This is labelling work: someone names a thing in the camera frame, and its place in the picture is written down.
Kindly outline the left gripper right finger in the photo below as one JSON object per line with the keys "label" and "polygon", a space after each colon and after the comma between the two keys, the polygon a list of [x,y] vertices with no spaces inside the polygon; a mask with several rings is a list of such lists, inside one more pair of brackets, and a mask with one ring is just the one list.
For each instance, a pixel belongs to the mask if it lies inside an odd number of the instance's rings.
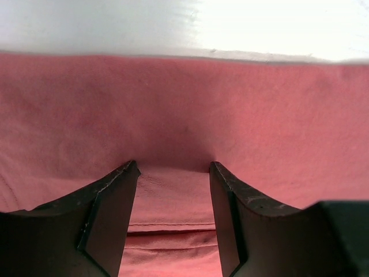
{"label": "left gripper right finger", "polygon": [[367,276],[368,202],[320,201],[305,209],[209,168],[223,276]]}

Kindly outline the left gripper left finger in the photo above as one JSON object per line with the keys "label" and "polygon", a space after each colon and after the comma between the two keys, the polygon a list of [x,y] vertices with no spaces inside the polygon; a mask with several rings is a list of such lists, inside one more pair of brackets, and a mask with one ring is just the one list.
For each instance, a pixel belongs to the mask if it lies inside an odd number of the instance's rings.
{"label": "left gripper left finger", "polygon": [[1,213],[1,275],[118,276],[139,176],[130,161],[33,210]]}

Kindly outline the red t-shirt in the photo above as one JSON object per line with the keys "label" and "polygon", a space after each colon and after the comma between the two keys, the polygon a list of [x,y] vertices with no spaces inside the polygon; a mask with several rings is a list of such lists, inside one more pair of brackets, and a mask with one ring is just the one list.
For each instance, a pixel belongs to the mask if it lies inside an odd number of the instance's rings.
{"label": "red t-shirt", "polygon": [[368,198],[368,67],[1,55],[1,211],[129,160],[120,276],[220,276],[212,161],[298,208]]}

